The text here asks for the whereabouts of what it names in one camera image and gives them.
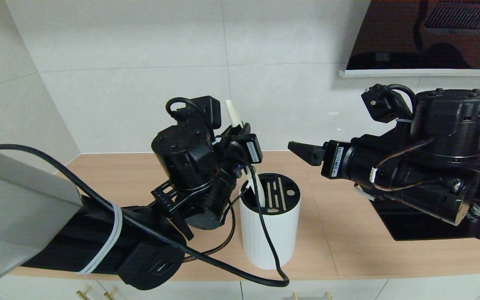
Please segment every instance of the wooden countertop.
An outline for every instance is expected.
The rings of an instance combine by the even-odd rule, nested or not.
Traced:
[[[150,192],[167,177],[151,153],[83,154],[69,164],[78,176],[105,198],[120,206],[148,205]],[[259,172],[282,173],[301,189],[297,243],[283,269],[292,280],[332,280],[431,277],[480,273],[477,239],[394,241],[368,200],[346,180],[329,180],[320,167],[311,167],[288,151],[265,152]],[[238,188],[244,179],[238,181]],[[235,207],[237,221],[240,209]],[[242,250],[238,222],[231,243],[214,258],[255,275],[278,278],[276,271],[253,266]],[[216,230],[193,229],[188,244],[204,251],[219,245],[230,230],[226,223]],[[70,272],[19,267],[14,275],[118,280],[113,275],[75,275]],[[183,264],[172,280],[238,280],[204,262]]]

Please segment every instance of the black cable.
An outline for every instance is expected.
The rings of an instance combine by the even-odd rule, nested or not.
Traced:
[[[402,84],[389,84],[386,86],[386,89],[402,91],[408,95],[412,105],[412,117],[414,118],[414,115],[416,114],[416,94],[410,89],[410,87],[406,87]]]
[[[55,167],[59,172],[61,172],[63,175],[65,175],[71,182],[73,182],[78,188],[80,188],[85,194],[87,194],[90,198],[96,200],[100,205],[108,209],[109,211],[114,212],[114,207],[112,207],[111,203],[108,202],[105,198],[103,198],[100,194],[95,192],[90,186],[88,186],[84,181],[82,181],[77,175],[75,175],[73,172],[71,172],[66,166],[64,166],[62,163],[57,161],[56,159],[52,158],[45,152],[42,152],[38,149],[29,147],[29,146],[23,146],[23,145],[17,145],[17,144],[0,144],[0,150],[18,150],[18,151],[23,151],[27,152],[33,155],[38,156],[39,158],[43,159],[44,161],[48,162],[50,165]],[[257,185],[255,184],[255,193],[257,193]],[[186,245],[183,245],[176,241],[175,239],[172,239],[170,237],[167,237],[163,235],[162,233],[153,230],[152,228],[149,228],[145,226],[144,224],[141,224],[138,222],[135,218],[131,217],[130,215],[123,214],[123,219],[128,223],[131,224],[132,226],[135,226],[136,228],[142,230],[143,232],[151,235],[152,237],[155,237],[156,239],[159,239],[160,241],[170,244],[174,248],[183,251],[184,253],[188,255],[192,255],[198,260],[202,260],[206,262],[207,264],[213,265],[215,267],[221,268],[227,272],[230,272],[234,275],[237,275],[239,277],[242,277],[246,280],[253,281],[254,283],[259,283],[261,285],[268,285],[271,287],[286,287],[290,281],[288,277],[286,277],[286,280],[274,280],[274,279],[267,279],[267,278],[262,278],[256,275],[249,274],[248,272],[242,271],[234,266],[231,266],[225,262],[222,262],[221,260],[216,260],[215,258],[212,258],[210,256],[206,256],[203,253],[196,251]]]
[[[277,269],[277,273],[279,273],[280,277],[282,278],[282,281],[280,283],[283,284],[283,286],[288,286],[290,283],[290,279],[286,274],[283,272],[283,270],[280,268],[280,261],[279,261],[279,256],[277,255],[277,251],[275,251],[275,247],[272,243],[272,239],[270,238],[268,234],[268,230],[266,228],[266,224],[264,222],[264,217],[263,217],[263,210],[260,207],[260,202],[259,202],[259,190],[257,187],[257,180],[256,176],[257,174],[255,173],[255,170],[253,169],[253,166],[249,163],[246,163],[247,167],[249,168],[249,172],[251,173],[251,178],[253,178],[253,188],[255,190],[255,202],[257,203],[257,209],[259,209],[259,218],[260,218],[260,224],[263,227],[262,230],[264,231],[264,236],[266,237],[266,241],[268,242],[268,246],[270,246],[270,250],[272,251],[274,260],[275,260],[275,268]]]
[[[247,192],[247,191],[248,191],[247,188],[242,190],[242,192],[240,192],[240,195],[236,196],[236,198],[234,200],[232,200],[230,205],[225,209],[225,212],[223,213],[223,216],[221,217],[220,224],[223,223],[223,221],[225,220],[225,216],[227,216],[227,213],[228,213],[229,209],[232,209],[232,207],[233,207],[233,205],[235,205],[236,201],[238,201],[238,199],[240,199],[245,194],[245,192]]]
[[[225,217],[226,213],[229,211],[229,208],[230,208],[230,211],[231,211],[231,218],[232,218],[232,224],[231,224],[231,231],[229,232],[229,235],[227,236],[227,238],[225,239],[225,241],[223,241],[223,243],[221,243],[219,246],[217,247],[214,247],[208,251],[204,251],[203,254],[204,255],[211,255],[211,254],[214,254],[218,251],[220,251],[221,249],[225,248],[225,246],[227,246],[231,240],[233,239],[232,237],[235,235],[235,228],[236,228],[236,216],[235,216],[235,209],[232,208],[233,207],[233,203],[231,202],[231,200],[229,199],[229,206],[227,207],[228,210],[225,211],[225,213],[223,214],[223,216]],[[186,256],[184,258],[184,260],[182,261],[183,263],[187,263],[187,262],[192,262],[196,260],[195,257],[193,256]]]
[[[212,141],[215,140],[215,135],[214,135],[214,129],[212,127],[212,122],[211,122],[211,120],[208,119],[208,116],[207,116],[207,114],[205,114],[204,111],[202,111],[195,103],[193,103],[189,99],[186,99],[185,97],[183,97],[183,98],[182,97],[174,97],[173,99],[170,99],[170,100],[168,100],[168,102],[166,102],[166,112],[172,118],[175,118],[175,114],[172,111],[171,106],[175,103],[184,103],[184,104],[187,104],[189,106],[192,106],[192,108],[194,108],[196,110],[196,112],[198,112],[202,116],[202,118],[204,119],[206,127],[208,128],[208,133],[210,134],[211,140]]]

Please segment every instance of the grout line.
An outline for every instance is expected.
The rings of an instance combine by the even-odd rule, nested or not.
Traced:
[[[387,279],[387,280],[386,280],[385,285],[383,285],[383,287],[382,287],[381,290],[379,291],[379,294],[377,294],[377,297],[375,297],[374,300],[377,300],[377,298],[379,298],[379,295],[381,294],[381,292],[383,291],[383,289],[385,288],[385,286],[388,284],[388,281],[389,281],[389,280],[390,280],[390,279]]]
[[[229,100],[232,100],[231,74],[229,73],[229,53],[227,52],[227,36],[225,34],[225,14],[223,13],[223,0],[221,2],[221,21],[223,25],[223,42],[225,43],[225,63],[227,63],[227,82],[229,83]]]
[[[244,299],[244,290],[242,289],[242,282],[240,281],[240,294],[242,294],[242,299]]]
[[[93,69],[76,69],[76,70],[52,70],[52,71],[38,71],[43,73],[57,73],[57,72],[77,72],[77,71],[97,71],[97,70],[131,70],[131,69],[167,69],[167,68],[211,68],[211,67],[238,67],[238,66],[283,66],[283,65],[341,65],[340,62],[283,62],[283,63],[246,63],[237,65],[206,65],[206,66],[166,66],[166,67],[120,67],[120,68],[93,68]]]
[[[331,255],[331,259],[333,260],[333,266],[335,266],[335,271],[337,272],[337,276],[339,276],[340,273],[338,272],[338,267],[337,267],[337,263],[335,261],[335,256],[333,255],[333,251],[331,250],[331,244],[329,243],[329,238],[327,237],[327,232],[325,231],[325,226],[323,224],[323,219],[322,219],[322,216],[320,215],[320,208],[318,207],[318,203],[316,202],[316,197],[314,196],[314,192],[312,191],[312,186],[311,186],[311,182],[310,182],[310,179],[309,179],[309,175],[308,175],[307,170],[305,168],[306,167],[303,167],[303,172],[305,172],[305,177],[307,177],[308,186],[310,188],[310,192],[312,193],[312,197],[314,199],[314,205],[316,206],[316,213],[318,213],[318,218],[320,219],[320,223],[321,223],[321,226],[322,226],[322,229],[323,229],[323,235],[325,236],[325,241],[327,242],[327,247],[329,248],[329,254]]]
[[[420,80],[418,80],[417,82],[417,87],[416,87],[416,92],[418,92],[420,90],[420,84],[421,84],[421,79],[423,78],[423,76],[420,76]]]
[[[19,79],[19,78],[24,78],[24,77],[27,77],[27,76],[31,76],[31,75],[36,75],[36,74],[38,74],[38,73],[37,73],[37,72],[34,72],[34,73],[31,73],[31,74],[26,74],[26,75],[18,76],[18,77],[16,77],[16,78],[12,78],[12,79],[9,79],[9,80],[2,81],[2,82],[0,82],[0,84],[5,83],[5,82],[9,82],[9,81],[12,81],[12,80],[16,80],[16,79]]]

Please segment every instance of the sticker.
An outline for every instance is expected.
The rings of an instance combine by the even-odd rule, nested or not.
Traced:
[[[333,164],[333,171],[331,172],[331,177],[336,177],[338,174],[338,168],[340,167],[342,154],[343,154],[343,147],[339,147],[337,150],[337,156],[335,157],[335,163]]]
[[[249,154],[251,154],[251,160],[253,162],[260,162],[259,155],[257,154],[257,150],[255,149],[255,143],[247,142],[247,149],[249,150]]]

